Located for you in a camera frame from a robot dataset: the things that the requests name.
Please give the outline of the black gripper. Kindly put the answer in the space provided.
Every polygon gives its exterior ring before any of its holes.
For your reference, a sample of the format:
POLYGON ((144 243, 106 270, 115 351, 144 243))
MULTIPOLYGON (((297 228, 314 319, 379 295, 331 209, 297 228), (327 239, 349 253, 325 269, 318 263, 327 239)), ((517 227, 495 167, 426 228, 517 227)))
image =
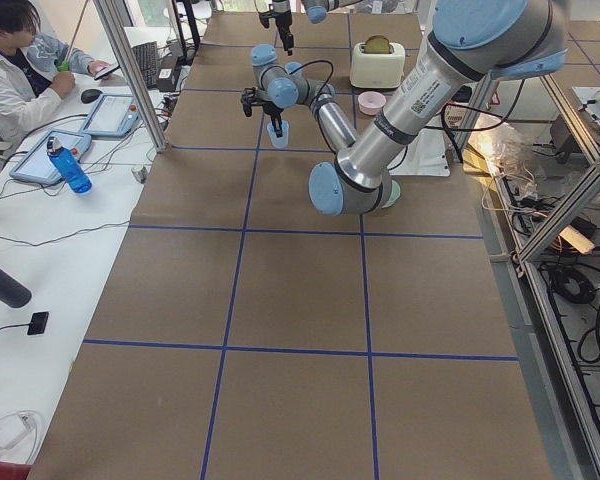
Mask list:
POLYGON ((273 11, 273 18, 277 29, 279 30, 280 40, 284 51, 288 55, 293 54, 294 36, 291 33, 292 13, 287 11, 273 11))
POLYGON ((283 138, 285 135, 285 121, 282 120, 284 110, 271 101, 265 101, 262 108, 270 118, 271 136, 273 138, 283 138))

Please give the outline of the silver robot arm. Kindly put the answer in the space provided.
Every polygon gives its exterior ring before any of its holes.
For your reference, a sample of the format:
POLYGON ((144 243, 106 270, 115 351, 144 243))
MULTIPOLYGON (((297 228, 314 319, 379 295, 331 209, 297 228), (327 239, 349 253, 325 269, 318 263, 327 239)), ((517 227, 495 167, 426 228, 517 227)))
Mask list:
MULTIPOLYGON (((305 13, 312 24, 317 24, 326 19, 327 13, 341 7, 357 4, 357 0, 309 0, 302 1, 305 13)), ((284 51, 291 56, 294 48, 294 36, 291 32, 293 15, 291 2, 288 0, 274 0, 265 11, 258 12, 260 24, 264 28, 270 27, 270 22, 275 23, 278 36, 284 51)))
POLYGON ((568 1, 439 1, 424 53, 388 103, 362 133, 356 132, 328 82, 293 74, 275 48, 251 51, 256 87, 243 92, 243 110, 260 105, 281 136, 282 112, 305 105, 336 149, 309 178, 314 207, 325 215, 365 214, 388 207, 399 188, 389 164, 406 152, 427 123, 464 85, 484 77, 522 80, 565 63, 571 14, 568 1))

